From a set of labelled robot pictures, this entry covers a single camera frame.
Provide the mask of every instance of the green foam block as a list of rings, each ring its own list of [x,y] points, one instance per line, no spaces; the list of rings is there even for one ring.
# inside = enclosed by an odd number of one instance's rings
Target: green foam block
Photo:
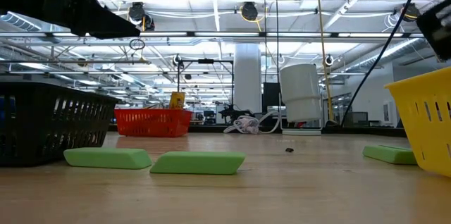
[[[366,146],[364,156],[391,164],[416,165],[415,155],[410,149],[389,146]]]
[[[152,164],[143,149],[84,147],[65,150],[64,158],[77,167],[141,169]]]
[[[245,158],[240,152],[170,151],[160,156],[150,172],[232,175]]]

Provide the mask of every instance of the table surface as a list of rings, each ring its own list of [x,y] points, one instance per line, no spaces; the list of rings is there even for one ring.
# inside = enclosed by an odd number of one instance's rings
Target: table surface
[[[189,134],[134,138],[108,133],[105,147],[243,151],[236,175],[149,174],[74,168],[64,161],[1,168],[2,223],[449,223],[451,178],[362,156],[366,135]],[[285,152],[291,147],[295,151]]]

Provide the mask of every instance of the red plastic basket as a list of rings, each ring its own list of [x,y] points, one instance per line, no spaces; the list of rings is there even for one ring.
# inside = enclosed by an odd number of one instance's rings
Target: red plastic basket
[[[180,137],[188,133],[191,111],[175,109],[116,109],[120,135]]]

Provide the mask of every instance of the yellow box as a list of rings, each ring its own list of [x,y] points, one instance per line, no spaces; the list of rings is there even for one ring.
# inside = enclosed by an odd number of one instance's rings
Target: yellow box
[[[172,92],[171,101],[169,102],[169,108],[183,109],[185,105],[185,93],[184,92]]]
[[[451,177],[451,68],[386,85],[418,165]]]

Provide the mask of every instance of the white cylinder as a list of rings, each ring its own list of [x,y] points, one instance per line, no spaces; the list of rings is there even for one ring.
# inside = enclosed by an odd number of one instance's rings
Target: white cylinder
[[[234,103],[241,110],[261,112],[261,59],[258,44],[235,45]]]
[[[289,122],[304,122],[321,118],[318,73],[312,64],[288,66],[280,70],[282,101]]]

